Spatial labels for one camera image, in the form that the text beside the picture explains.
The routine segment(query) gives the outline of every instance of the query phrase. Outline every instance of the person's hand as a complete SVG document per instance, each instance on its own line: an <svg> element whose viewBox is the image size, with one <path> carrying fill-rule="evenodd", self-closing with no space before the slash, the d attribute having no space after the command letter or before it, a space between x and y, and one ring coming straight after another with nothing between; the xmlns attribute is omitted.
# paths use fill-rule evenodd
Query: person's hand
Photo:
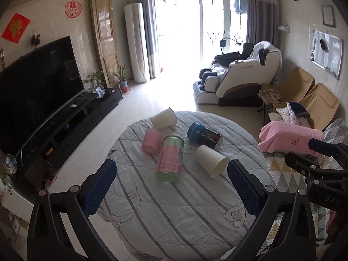
<svg viewBox="0 0 348 261"><path fill-rule="evenodd" d="M341 232L348 220L348 214L330 210L330 219L326 224L326 233L330 236Z"/></svg>

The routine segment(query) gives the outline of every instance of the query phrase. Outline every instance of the round table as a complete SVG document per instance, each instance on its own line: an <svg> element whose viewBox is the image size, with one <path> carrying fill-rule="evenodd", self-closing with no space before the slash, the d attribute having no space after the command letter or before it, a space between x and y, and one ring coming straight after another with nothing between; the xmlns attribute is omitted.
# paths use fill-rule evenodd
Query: round table
<svg viewBox="0 0 348 261"><path fill-rule="evenodd" d="M255 139L242 127L204 112L176 112L178 123L161 130L185 141L182 171L177 183L155 177L159 156L141 150L150 119L129 126L111 148L108 158L117 164L99 215L112 223L130 253L138 260L216 260L235 247L255 217L245 210L227 176L211 179L194 158L199 145L186 137L199 122L224 137L219 152L238 159L263 184L272 184Z"/></svg>

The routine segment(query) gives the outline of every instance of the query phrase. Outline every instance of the black flat screen tv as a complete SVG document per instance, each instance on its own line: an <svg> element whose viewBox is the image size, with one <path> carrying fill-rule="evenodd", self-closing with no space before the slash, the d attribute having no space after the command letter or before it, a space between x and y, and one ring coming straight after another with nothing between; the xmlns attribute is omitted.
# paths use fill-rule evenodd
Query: black flat screen tv
<svg viewBox="0 0 348 261"><path fill-rule="evenodd" d="M20 57L0 73L0 149L16 155L84 90L70 36Z"/></svg>

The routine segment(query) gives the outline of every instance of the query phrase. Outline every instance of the blue and black canister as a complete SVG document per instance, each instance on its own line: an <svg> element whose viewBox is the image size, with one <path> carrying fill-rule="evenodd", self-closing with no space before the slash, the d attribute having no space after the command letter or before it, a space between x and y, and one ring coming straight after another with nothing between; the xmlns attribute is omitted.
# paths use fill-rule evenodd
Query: blue and black canister
<svg viewBox="0 0 348 261"><path fill-rule="evenodd" d="M207 129L204 125L194 122L188 132L187 138L194 143L204 144L211 149L217 150L222 143L222 135Z"/></svg>

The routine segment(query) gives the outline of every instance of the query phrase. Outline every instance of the curtain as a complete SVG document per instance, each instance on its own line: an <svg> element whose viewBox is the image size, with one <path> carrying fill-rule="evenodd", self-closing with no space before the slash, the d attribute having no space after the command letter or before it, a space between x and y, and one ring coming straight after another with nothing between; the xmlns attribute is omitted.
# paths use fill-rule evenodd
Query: curtain
<svg viewBox="0 0 348 261"><path fill-rule="evenodd" d="M279 0L247 0L246 42L268 41L278 45Z"/></svg>
<svg viewBox="0 0 348 261"><path fill-rule="evenodd" d="M152 0L137 0L136 2L143 4L145 40L147 58L149 60L150 78L155 78L156 73L160 71L160 64L156 23L154 18L154 4Z"/></svg>

